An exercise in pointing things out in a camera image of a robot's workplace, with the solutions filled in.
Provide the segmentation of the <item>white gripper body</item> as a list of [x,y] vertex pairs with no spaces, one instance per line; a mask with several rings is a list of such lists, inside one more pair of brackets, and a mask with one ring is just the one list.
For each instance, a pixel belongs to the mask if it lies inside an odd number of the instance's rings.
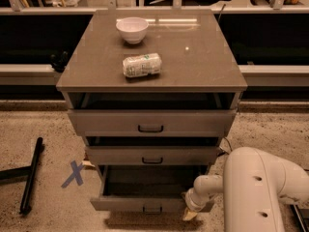
[[184,196],[187,208],[192,212],[208,212],[212,208],[212,200],[206,195],[198,194],[194,188],[190,188]]

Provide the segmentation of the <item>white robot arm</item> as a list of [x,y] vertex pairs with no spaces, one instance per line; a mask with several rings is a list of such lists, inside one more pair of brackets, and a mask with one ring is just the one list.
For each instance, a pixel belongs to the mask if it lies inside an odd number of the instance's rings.
[[309,175],[296,163],[242,147],[225,161],[222,175],[201,175],[184,194],[183,220],[197,216],[221,193],[225,232],[285,232],[280,203],[309,198]]

